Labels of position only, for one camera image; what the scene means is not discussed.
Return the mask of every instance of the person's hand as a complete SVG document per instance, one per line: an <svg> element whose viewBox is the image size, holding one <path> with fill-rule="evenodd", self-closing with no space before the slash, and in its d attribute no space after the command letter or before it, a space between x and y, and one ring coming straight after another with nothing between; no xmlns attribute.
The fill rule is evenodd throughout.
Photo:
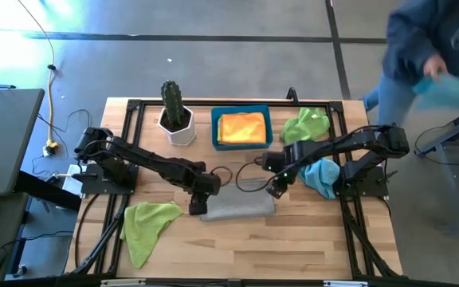
<svg viewBox="0 0 459 287"><path fill-rule="evenodd" d="M440 73L447 73L447 66L439 54L431 56L424 63L424 75L438 81Z"/></svg>

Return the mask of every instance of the yellow cloth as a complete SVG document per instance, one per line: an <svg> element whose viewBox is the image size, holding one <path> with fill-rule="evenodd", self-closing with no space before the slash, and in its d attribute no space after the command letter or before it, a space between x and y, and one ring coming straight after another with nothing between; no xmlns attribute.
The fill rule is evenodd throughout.
<svg viewBox="0 0 459 287"><path fill-rule="evenodd" d="M267 131L261 112L221 116L220 144L265 144Z"/></svg>

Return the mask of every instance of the yellow cable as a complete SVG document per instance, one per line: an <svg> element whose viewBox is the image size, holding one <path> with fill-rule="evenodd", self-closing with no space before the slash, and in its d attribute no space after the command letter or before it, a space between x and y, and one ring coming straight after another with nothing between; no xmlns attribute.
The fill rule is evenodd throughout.
<svg viewBox="0 0 459 287"><path fill-rule="evenodd" d="M53 55L53 58L51 59L51 65L54 65L54 48L53 48L53 43L51 43L51 40L49 39L49 36L45 32L44 28L41 27L40 23L37 21L37 19L31 14L31 12L26 8L24 3L21 2L21 0L17 0L19 3L21 3L22 7L28 12L28 14L31 16L31 18L37 23L38 27L40 27L41 31L45 35L45 38L49 42L49 45L51 46L51 54ZM52 86L52 79L53 79L53 70L49 69L49 79L47 80L47 97L49 98L49 132L47 134L47 144L46 146L50 146L53 144L53 97L51 96L51 86Z"/></svg>

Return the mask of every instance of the concrete floor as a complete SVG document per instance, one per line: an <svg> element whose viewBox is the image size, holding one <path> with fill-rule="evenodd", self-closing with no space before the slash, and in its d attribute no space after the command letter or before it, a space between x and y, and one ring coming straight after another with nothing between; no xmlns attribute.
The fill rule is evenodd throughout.
<svg viewBox="0 0 459 287"><path fill-rule="evenodd" d="M388 13L400 0L333 0L340 37L384 38ZM230 35L330 37L324 0L27 0L24 3L47 31L148 35ZM50 51L45 40L23 38L15 30L38 31L17 2L0 0L0 83L19 88L45 88ZM343 99L332 43L222 41L90 41L53 40L60 72L53 83L55 125L79 108L92 113L98 125L109 96L158 96L160 85L176 80L185 96L282 98L294 86L304 99ZM350 98L359 99L380 75L385 45L342 44ZM48 115L47 102L41 114ZM414 108L406 123L412 144L427 128L447 123L459 111ZM371 122L375 118L370 114ZM85 115L75 115L61 134L71 151L85 128ZM38 121L22 170L41 154L46 126ZM67 170L66 155L39 159L38 170ZM408 155L390 161L399 173L390 181L390 206L405 275L459 283L459 234L444 226L453 218L441 166ZM67 214L36 216L54 220ZM27 226L29 236L41 232ZM26 248L58 254L53 242L36 241ZM67 246L58 238L57 246ZM33 273L47 276L62 266Z"/></svg>

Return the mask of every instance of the white pot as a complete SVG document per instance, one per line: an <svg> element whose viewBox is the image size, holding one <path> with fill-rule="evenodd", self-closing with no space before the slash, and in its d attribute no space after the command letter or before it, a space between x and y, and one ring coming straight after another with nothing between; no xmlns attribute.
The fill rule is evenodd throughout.
<svg viewBox="0 0 459 287"><path fill-rule="evenodd" d="M166 111L165 108L163 108L159 116L160 128L166 132L169 142L176 146L188 146L196 137L196 128L194 126L194 112L192 112L186 106L183 106L183 108L185 108L187 111L190 112L190 120L189 120L189 125L187 126L187 128L184 128L182 130L179 130L176 132L170 132L167 130L167 128L161 125L160 122L164 116L164 111Z"/></svg>

